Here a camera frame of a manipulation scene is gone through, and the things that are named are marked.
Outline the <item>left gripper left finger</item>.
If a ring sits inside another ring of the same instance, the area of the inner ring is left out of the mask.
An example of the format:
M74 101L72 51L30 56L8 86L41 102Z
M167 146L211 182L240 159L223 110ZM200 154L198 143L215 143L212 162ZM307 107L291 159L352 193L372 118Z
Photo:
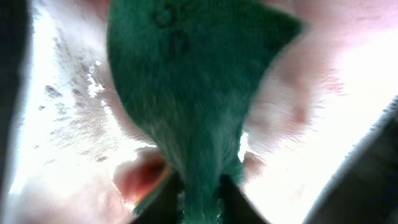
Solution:
M139 201L129 224L179 224L183 213L182 192L179 174L173 169L164 172L160 182Z

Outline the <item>green yellow sponge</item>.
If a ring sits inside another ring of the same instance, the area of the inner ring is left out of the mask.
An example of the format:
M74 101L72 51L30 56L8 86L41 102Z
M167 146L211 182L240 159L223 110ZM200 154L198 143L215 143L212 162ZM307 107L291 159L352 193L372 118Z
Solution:
M180 223L223 223L241 136L271 63L303 29L259 1L116 0L107 52L119 99L183 184Z

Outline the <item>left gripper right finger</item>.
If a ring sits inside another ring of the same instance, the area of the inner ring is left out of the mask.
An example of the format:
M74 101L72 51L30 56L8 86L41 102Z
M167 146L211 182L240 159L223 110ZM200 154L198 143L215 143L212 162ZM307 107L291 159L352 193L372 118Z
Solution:
M220 177L219 192L223 200L223 223L270 224L255 211L230 176Z

